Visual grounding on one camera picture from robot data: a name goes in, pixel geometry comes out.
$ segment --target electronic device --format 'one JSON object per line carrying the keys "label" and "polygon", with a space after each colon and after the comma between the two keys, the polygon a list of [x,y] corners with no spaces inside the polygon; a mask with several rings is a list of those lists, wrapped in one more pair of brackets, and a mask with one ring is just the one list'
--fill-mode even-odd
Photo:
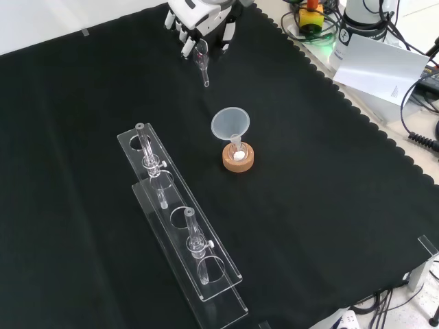
{"label": "electronic device", "polygon": [[228,49],[235,34],[238,14],[234,9],[248,7],[254,0],[169,0],[165,28],[175,28],[184,44],[181,54],[187,58],[199,39],[222,34],[222,51]]}
{"label": "electronic device", "polygon": [[340,23],[340,32],[329,57],[331,66],[336,70],[340,67],[353,34],[383,40],[387,33],[388,18],[395,11],[396,1],[392,0],[348,0]]}
{"label": "electronic device", "polygon": [[433,68],[432,66],[426,66],[423,74],[420,76],[421,78],[426,77],[425,80],[420,81],[415,89],[427,91],[429,93],[435,94],[439,97],[439,76],[433,75],[431,77],[427,77],[429,74],[434,72],[439,73],[439,69]]}

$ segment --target wire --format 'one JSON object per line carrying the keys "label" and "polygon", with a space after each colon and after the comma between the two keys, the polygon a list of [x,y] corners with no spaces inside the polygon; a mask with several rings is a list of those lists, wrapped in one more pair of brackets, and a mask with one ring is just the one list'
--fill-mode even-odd
{"label": "wire", "polygon": [[396,310],[397,308],[400,308],[400,307],[402,307],[402,306],[404,306],[404,305],[406,305],[408,302],[410,302],[413,298],[415,298],[422,290],[423,290],[423,288],[424,288],[424,284],[422,285],[422,287],[419,289],[419,291],[417,292],[417,293],[415,293],[413,296],[411,296],[411,298],[410,299],[408,299],[408,301],[406,301],[405,303],[403,303],[403,304],[401,304],[401,305],[398,305],[398,306],[395,306],[395,307],[392,307],[392,308],[389,308],[388,310],[387,310],[387,312],[389,311],[389,310]]}
{"label": "wire", "polygon": [[[421,50],[419,50],[418,48],[416,48],[415,46],[409,44],[407,41],[405,41],[404,37],[402,36],[402,34],[399,32],[399,30],[396,28],[395,25],[393,25],[392,23],[389,23],[388,25],[388,31],[398,40],[400,40],[405,47],[407,48],[407,50],[410,50],[410,48],[412,48],[414,51],[417,51],[418,53],[420,53],[421,55],[427,56],[425,55],[424,52],[422,52]],[[439,64],[437,62],[434,61],[433,58],[429,58],[429,61],[432,62],[433,64],[435,64],[436,66],[439,66]]]}
{"label": "wire", "polygon": [[389,302],[387,303],[387,308],[386,308],[385,313],[384,313],[383,324],[381,325],[381,329],[384,329],[385,319],[386,319],[387,313],[389,311],[389,306],[390,306],[390,302],[392,301],[392,296],[393,296],[393,289],[390,291]]}
{"label": "wire", "polygon": [[328,27],[328,28],[322,30],[321,32],[319,32],[319,34],[322,33],[322,32],[325,32],[325,31],[327,31],[327,30],[329,30],[329,29],[332,29],[333,27],[335,27],[335,32],[334,32],[334,33],[331,32],[331,33],[327,33],[327,34],[323,34],[323,35],[315,35],[315,34],[314,34],[314,35],[305,36],[304,38],[297,38],[297,37],[295,37],[292,33],[290,33],[289,31],[287,31],[287,30],[285,29],[285,26],[284,26],[284,24],[283,24],[283,20],[284,20],[285,17],[288,16],[288,15],[291,15],[291,14],[293,15],[293,17],[294,17],[294,21],[296,22],[297,26],[299,27],[299,31],[300,31],[300,32],[305,33],[305,34],[309,34],[309,32],[308,32],[308,31],[305,31],[304,29],[302,29],[302,28],[299,26],[299,22],[297,21],[297,14],[298,14],[298,11],[299,11],[301,8],[305,8],[305,7],[303,7],[303,6],[301,6],[301,5],[297,5],[297,4],[293,4],[293,7],[294,7],[294,9],[293,9],[291,12],[287,12],[287,13],[284,14],[284,15],[282,16],[282,18],[281,18],[281,27],[282,27],[283,33],[287,34],[291,39],[293,39],[293,40],[295,40],[295,41],[300,41],[300,42],[307,42],[307,41],[312,41],[312,40],[317,40],[317,39],[328,39],[328,38],[332,38],[332,37],[334,37],[335,35],[337,35],[340,20],[338,20],[338,21],[334,21],[329,15],[326,15],[325,13],[323,13],[323,12],[321,12],[321,11],[319,11],[319,10],[307,9],[307,10],[310,11],[310,12],[317,12],[318,14],[321,14],[321,15],[322,15],[327,21],[330,21],[330,22],[332,23],[332,25],[331,25],[330,27]]}
{"label": "wire", "polygon": [[418,103],[418,105],[420,105],[420,106],[426,108],[428,111],[430,111],[430,112],[432,112],[432,113],[437,113],[437,114],[439,114],[439,111],[434,110],[433,108],[429,108],[428,106],[426,106],[423,102],[421,102],[421,101],[419,100],[419,98],[418,98],[417,96],[415,96],[415,95],[412,94],[411,97],[416,101],[416,103]]}
{"label": "wire", "polygon": [[424,97],[425,101],[433,108],[434,112],[439,113],[438,108],[435,107],[435,105],[429,100],[426,92],[423,93],[423,97]]}
{"label": "wire", "polygon": [[366,8],[366,10],[371,13],[371,14],[379,14],[379,12],[373,12],[372,10],[370,10],[368,8],[368,6],[366,5],[366,0],[363,0],[363,6]]}
{"label": "wire", "polygon": [[378,313],[379,313],[379,308],[377,308],[377,310],[375,311],[375,313],[373,315],[372,320],[370,320],[368,329],[372,329],[373,324],[375,323],[375,319],[377,318]]}
{"label": "wire", "polygon": [[409,130],[409,128],[407,128],[407,126],[406,126],[406,124],[405,124],[405,122],[404,122],[404,117],[403,117],[403,109],[404,109],[405,99],[407,98],[407,95],[412,91],[412,89],[413,89],[413,88],[414,88],[419,82],[421,82],[421,81],[427,79],[428,77],[432,77],[433,75],[436,75],[436,74],[439,74],[439,72],[433,72],[433,73],[430,73],[430,74],[424,75],[424,76],[421,77],[418,81],[416,81],[414,84],[412,84],[412,86],[407,90],[407,92],[406,92],[405,95],[404,95],[404,98],[403,98],[403,101],[401,102],[401,107],[400,107],[400,110],[401,110],[401,113],[400,113],[400,114],[401,114],[401,123],[403,124],[405,131],[408,132],[409,134],[411,134],[412,132]]}
{"label": "wire", "polygon": [[398,24],[398,15],[399,15],[399,3],[401,0],[398,0],[398,4],[396,5],[396,18],[395,18],[395,26]]}
{"label": "wire", "polygon": [[384,303],[384,300],[387,298],[387,296],[389,295],[389,290],[387,290],[387,295],[380,301],[380,299],[381,299],[381,294],[383,293],[383,291],[382,292],[376,292],[376,293],[374,293],[373,294],[373,296],[371,296],[371,297],[367,297],[366,299],[364,299],[364,300],[362,300],[362,301],[360,301],[360,302],[358,302],[358,303],[356,303],[356,305],[358,305],[358,304],[361,304],[361,303],[363,303],[363,302],[365,302],[365,301],[367,301],[367,300],[369,300],[369,299],[371,299],[371,298],[375,298],[375,302],[374,302],[374,304],[371,306],[371,307],[369,307],[369,308],[359,308],[359,307],[356,307],[355,305],[354,306],[351,306],[349,309],[350,310],[353,310],[354,312],[355,312],[355,314],[358,314],[358,315],[365,315],[365,314],[369,314],[369,313],[371,313],[371,312],[373,312],[374,310],[377,310],[379,307],[380,307],[380,305],[382,305],[383,303]]}
{"label": "wire", "polygon": [[[386,295],[385,298],[384,298],[384,307],[383,307],[383,308],[385,308],[385,305],[386,305],[386,302],[387,302],[387,298],[388,298],[388,297],[389,297],[389,293],[387,293],[387,295]],[[379,322],[381,321],[381,316],[382,316],[382,314],[383,314],[383,312],[380,312],[380,313],[379,313],[378,320],[377,320],[377,325],[375,326],[375,329],[378,329]]]}
{"label": "wire", "polygon": [[[383,2],[384,0],[379,0],[379,11],[378,12],[372,12],[367,6],[366,6],[366,2],[363,0],[363,4],[364,7],[371,12],[372,14],[379,14],[380,16],[380,20],[379,22],[376,22],[374,24],[367,24],[367,25],[362,25],[362,26],[355,26],[355,29],[361,29],[361,30],[370,30],[370,29],[382,29],[383,27],[387,27],[389,20],[389,12],[383,12]],[[343,17],[343,21],[347,24],[347,25],[351,25],[348,22],[346,22],[346,20]]]}
{"label": "wire", "polygon": [[430,274],[433,276],[433,278],[435,278],[437,281],[439,281],[439,278],[432,271],[430,271]]}

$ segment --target black tablecloth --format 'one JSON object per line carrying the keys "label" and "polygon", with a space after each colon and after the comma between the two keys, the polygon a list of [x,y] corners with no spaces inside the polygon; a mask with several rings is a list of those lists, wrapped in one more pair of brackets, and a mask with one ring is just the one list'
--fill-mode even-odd
{"label": "black tablecloth", "polygon": [[[0,327],[196,328],[116,136],[150,122],[244,277],[250,316],[308,328],[439,245],[439,192],[255,7],[211,86],[145,10],[0,58]],[[213,115],[239,106],[253,168]]]}

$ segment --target white funnel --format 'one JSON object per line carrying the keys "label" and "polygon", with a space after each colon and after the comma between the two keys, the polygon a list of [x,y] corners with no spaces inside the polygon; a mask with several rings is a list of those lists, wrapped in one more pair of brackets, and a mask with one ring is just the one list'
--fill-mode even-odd
{"label": "white funnel", "polygon": [[241,137],[250,126],[250,117],[242,108],[225,108],[220,110],[212,119],[212,133],[229,141],[230,138]]}

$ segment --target cable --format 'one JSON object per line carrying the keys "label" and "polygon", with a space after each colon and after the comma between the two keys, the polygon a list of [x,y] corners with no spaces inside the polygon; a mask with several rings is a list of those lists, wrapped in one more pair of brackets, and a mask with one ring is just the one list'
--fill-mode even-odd
{"label": "cable", "polygon": [[[387,302],[387,298],[388,298],[388,297],[389,297],[389,293],[387,293],[387,295],[386,295],[385,298],[384,298],[384,307],[383,307],[383,308],[385,308],[385,304],[386,304],[386,302]],[[377,325],[375,326],[375,329],[378,329],[379,322],[381,321],[381,316],[382,316],[382,314],[383,314],[383,312],[380,312],[380,313],[379,313],[378,320],[377,320]]]}
{"label": "cable", "polygon": [[392,301],[392,296],[393,296],[393,289],[390,291],[389,302],[387,303],[387,308],[386,308],[385,313],[384,313],[383,324],[381,325],[381,329],[384,329],[385,319],[386,319],[387,313],[389,311],[389,306],[390,306],[390,302]]}
{"label": "cable", "polygon": [[354,306],[351,306],[349,309],[353,310],[355,312],[355,314],[358,314],[358,315],[369,314],[369,313],[373,312],[374,310],[377,310],[380,307],[380,305],[382,305],[384,303],[384,300],[387,298],[387,296],[389,296],[389,290],[387,290],[387,295],[385,295],[385,297],[380,301],[382,293],[383,293],[383,291],[382,292],[377,291],[376,293],[373,294],[373,296],[367,297],[365,300],[362,300],[362,301],[356,303],[356,305],[358,305],[358,304],[361,304],[361,303],[363,303],[371,298],[375,298],[374,304],[371,307],[359,308],[359,307],[356,307],[354,305]]}
{"label": "cable", "polygon": [[372,329],[373,328],[373,324],[375,323],[375,319],[377,318],[378,313],[379,313],[379,308],[377,308],[377,310],[375,311],[375,313],[373,315],[372,320],[370,320],[368,329]]}
{"label": "cable", "polygon": [[[379,0],[379,8],[380,8],[380,12],[383,11],[383,1],[384,1],[384,0]],[[346,25],[352,25],[352,24],[350,24],[350,23],[346,20],[347,16],[345,17],[344,14],[342,14],[342,13],[340,12],[340,9],[338,8],[338,2],[337,2],[337,6],[336,6],[334,9],[337,11],[337,13],[339,14],[341,20],[342,20]],[[383,25],[383,24],[387,24],[387,23],[388,23],[387,19],[381,17],[380,21],[377,22],[377,23],[367,24],[367,25],[361,25],[361,26],[356,25],[356,26],[355,26],[355,29],[366,30],[366,31],[367,31],[367,30],[370,30],[370,29],[381,29],[381,28],[385,27],[385,26],[381,26],[381,25]]]}
{"label": "cable", "polygon": [[[391,22],[388,25],[388,31],[398,40],[400,40],[405,47],[407,48],[407,50],[410,50],[410,48],[412,48],[414,51],[417,51],[418,53],[420,53],[421,55],[427,56],[425,55],[424,52],[422,52],[421,50],[419,50],[418,48],[414,47],[413,45],[409,44],[407,41],[405,41],[404,37],[402,36],[402,34],[399,32],[399,30],[396,28],[396,26],[394,24],[392,24]],[[436,66],[439,66],[439,64],[437,62],[434,61],[434,59],[432,57],[429,58],[429,61],[432,62],[433,64],[435,64]]]}
{"label": "cable", "polygon": [[399,15],[399,3],[401,0],[398,0],[398,3],[396,5],[396,18],[395,18],[395,26],[398,24],[398,15]]}
{"label": "cable", "polygon": [[387,312],[389,311],[389,310],[396,310],[397,308],[400,308],[400,307],[402,307],[402,306],[404,306],[404,305],[406,305],[408,302],[410,302],[413,298],[415,298],[422,290],[423,290],[423,288],[424,288],[424,284],[422,285],[422,287],[419,289],[419,291],[417,292],[417,293],[415,293],[413,296],[411,296],[411,298],[410,299],[408,299],[408,301],[406,301],[405,303],[403,303],[403,304],[401,304],[401,305],[398,305],[398,306],[395,306],[395,307],[392,307],[392,308],[389,308],[388,310],[387,310]]}
{"label": "cable", "polygon": [[437,281],[439,281],[439,278],[432,271],[430,271],[430,274],[433,276],[433,278],[435,278]]}
{"label": "cable", "polygon": [[404,117],[403,117],[403,109],[404,109],[404,103],[405,103],[405,99],[407,98],[407,95],[412,91],[412,89],[415,87],[415,85],[417,85],[417,83],[427,79],[428,77],[431,77],[433,75],[439,74],[439,72],[433,72],[427,75],[424,75],[423,77],[421,77],[420,79],[418,79],[418,81],[416,81],[414,84],[412,84],[412,86],[407,90],[407,92],[404,95],[403,101],[401,102],[401,123],[404,126],[404,129],[409,133],[409,139],[423,145],[426,146],[436,152],[439,152],[439,142],[438,141],[433,141],[430,138],[424,137],[420,134],[415,134],[414,132],[411,132],[409,130],[409,128],[407,128],[405,122],[404,122]]}
{"label": "cable", "polygon": [[423,93],[423,97],[424,97],[425,101],[433,108],[434,112],[439,113],[438,108],[435,107],[435,105],[429,100],[426,92]]}
{"label": "cable", "polygon": [[424,75],[422,78],[418,79],[418,81],[416,81],[414,84],[412,84],[412,86],[407,90],[407,92],[404,95],[403,101],[401,102],[401,106],[400,106],[400,110],[401,110],[401,123],[404,126],[404,129],[406,132],[408,132],[409,134],[411,134],[412,132],[409,130],[409,128],[407,128],[405,122],[404,122],[404,117],[403,117],[403,109],[404,109],[404,104],[405,104],[405,99],[407,98],[407,95],[412,91],[412,89],[421,81],[427,79],[428,77],[432,77],[433,75],[439,74],[439,72],[433,72],[427,75]]}
{"label": "cable", "polygon": [[420,105],[420,106],[426,108],[428,111],[430,111],[430,112],[432,112],[432,113],[437,113],[437,114],[439,114],[439,111],[437,111],[437,109],[434,110],[433,108],[429,108],[429,107],[426,106],[423,102],[421,102],[417,96],[411,94],[410,97],[412,97],[412,98],[416,101],[416,103],[418,103],[418,105]]}
{"label": "cable", "polygon": [[284,18],[285,18],[286,16],[288,16],[288,15],[291,15],[291,14],[293,15],[293,17],[294,17],[294,21],[296,22],[296,24],[297,24],[297,26],[298,26],[300,32],[302,32],[302,33],[304,33],[304,34],[309,34],[309,32],[306,31],[306,30],[304,30],[304,29],[302,29],[302,28],[299,26],[299,22],[297,21],[297,14],[298,14],[298,11],[299,11],[301,8],[305,8],[305,7],[303,7],[303,6],[301,6],[301,5],[297,5],[297,4],[293,4],[293,7],[294,7],[294,9],[293,9],[291,12],[287,12],[287,13],[284,14],[284,15],[282,16],[282,18],[281,18],[281,27],[282,27],[283,33],[287,34],[291,39],[293,39],[293,40],[295,40],[295,41],[300,41],[300,42],[307,42],[307,41],[312,41],[312,40],[317,40],[317,39],[328,39],[328,38],[332,38],[332,37],[334,37],[335,35],[337,35],[337,33],[338,33],[338,29],[339,29],[339,22],[340,22],[340,20],[339,20],[339,21],[334,21],[329,15],[327,15],[327,14],[325,14],[325,13],[319,11],[319,10],[314,10],[314,9],[308,9],[308,8],[307,8],[308,11],[310,11],[310,12],[317,12],[317,13],[321,14],[321,15],[322,15],[327,21],[330,21],[330,22],[332,23],[332,25],[331,25],[330,27],[328,27],[328,28],[322,30],[321,32],[319,32],[319,34],[322,33],[322,32],[325,32],[325,31],[327,31],[327,30],[329,30],[329,29],[332,29],[333,27],[335,27],[335,32],[334,32],[334,33],[333,33],[333,32],[330,32],[330,33],[323,34],[323,35],[315,35],[315,34],[313,34],[313,35],[305,36],[304,38],[297,38],[297,37],[295,37],[292,33],[290,33],[289,31],[287,31],[287,30],[285,29],[285,26],[284,26],[284,24],[283,24],[283,20],[284,20]]}
{"label": "cable", "polygon": [[363,5],[364,5],[365,9],[366,9],[369,13],[371,13],[371,14],[379,14],[379,12],[373,12],[372,10],[370,10],[370,9],[368,8],[368,6],[366,5],[366,0],[363,0]]}

